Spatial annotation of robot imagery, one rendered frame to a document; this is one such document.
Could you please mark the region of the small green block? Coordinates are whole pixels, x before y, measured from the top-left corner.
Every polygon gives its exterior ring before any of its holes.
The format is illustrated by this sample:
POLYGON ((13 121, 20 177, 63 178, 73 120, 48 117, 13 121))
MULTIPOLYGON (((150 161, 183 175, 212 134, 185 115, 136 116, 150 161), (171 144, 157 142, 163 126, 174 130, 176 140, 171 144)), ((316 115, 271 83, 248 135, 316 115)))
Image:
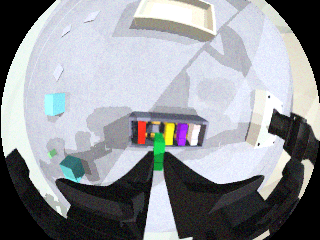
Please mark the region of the small green block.
POLYGON ((53 157, 55 155, 56 155, 55 148, 53 148, 51 152, 48 152, 49 157, 53 157))
POLYGON ((161 133, 155 132, 155 167, 153 167, 153 171, 163 171, 163 152, 164 152, 165 143, 163 140, 163 135, 161 133))

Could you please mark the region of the yellow fuse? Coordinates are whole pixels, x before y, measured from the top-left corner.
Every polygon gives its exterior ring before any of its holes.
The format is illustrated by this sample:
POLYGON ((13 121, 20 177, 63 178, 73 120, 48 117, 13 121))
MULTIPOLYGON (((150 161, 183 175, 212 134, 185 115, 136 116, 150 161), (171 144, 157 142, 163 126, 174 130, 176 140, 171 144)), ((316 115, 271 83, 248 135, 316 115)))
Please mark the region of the yellow fuse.
POLYGON ((172 145, 173 123, 165 123, 164 127, 164 143, 165 145, 172 145))

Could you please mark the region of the light blue cube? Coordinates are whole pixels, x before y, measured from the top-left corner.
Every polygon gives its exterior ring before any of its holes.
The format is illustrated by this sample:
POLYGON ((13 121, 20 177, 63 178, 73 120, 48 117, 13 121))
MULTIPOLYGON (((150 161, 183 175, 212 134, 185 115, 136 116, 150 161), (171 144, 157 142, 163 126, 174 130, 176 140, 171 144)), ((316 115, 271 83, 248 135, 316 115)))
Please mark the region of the light blue cube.
POLYGON ((61 161, 59 165, 61 171, 64 172, 65 179, 76 181, 76 183, 79 183, 81 177, 84 176, 85 171, 80 157, 69 155, 65 157, 65 159, 61 161))

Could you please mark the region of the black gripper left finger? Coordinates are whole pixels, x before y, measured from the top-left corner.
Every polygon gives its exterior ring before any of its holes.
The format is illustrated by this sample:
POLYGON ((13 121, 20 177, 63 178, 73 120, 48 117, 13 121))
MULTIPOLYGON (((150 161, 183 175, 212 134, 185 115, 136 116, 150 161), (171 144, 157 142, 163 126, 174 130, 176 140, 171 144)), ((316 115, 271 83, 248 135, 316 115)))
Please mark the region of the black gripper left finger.
POLYGON ((148 151, 124 176, 105 187, 79 184, 63 177, 55 180, 55 184, 69 204, 93 215, 123 221, 131 228, 136 240, 144 240, 153 167, 155 151, 148 151))

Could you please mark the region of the light blue block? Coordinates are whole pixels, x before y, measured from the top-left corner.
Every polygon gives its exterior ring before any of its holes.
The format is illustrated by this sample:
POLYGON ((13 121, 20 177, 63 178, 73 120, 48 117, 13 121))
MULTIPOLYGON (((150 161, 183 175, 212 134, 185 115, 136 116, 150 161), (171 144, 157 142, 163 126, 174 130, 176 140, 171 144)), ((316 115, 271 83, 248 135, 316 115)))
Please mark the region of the light blue block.
POLYGON ((65 93, 49 93, 44 96, 45 113, 47 115, 59 115, 65 109, 65 93))

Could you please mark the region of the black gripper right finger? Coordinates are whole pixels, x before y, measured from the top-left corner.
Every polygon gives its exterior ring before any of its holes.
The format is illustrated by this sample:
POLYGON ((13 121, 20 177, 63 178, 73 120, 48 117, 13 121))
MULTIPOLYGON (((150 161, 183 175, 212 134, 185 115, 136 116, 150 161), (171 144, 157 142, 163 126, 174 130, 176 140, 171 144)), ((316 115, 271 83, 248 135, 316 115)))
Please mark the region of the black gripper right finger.
POLYGON ((213 183, 169 151, 163 152, 163 173, 179 240, 192 237, 217 209, 257 191, 265 179, 256 175, 236 183, 213 183))

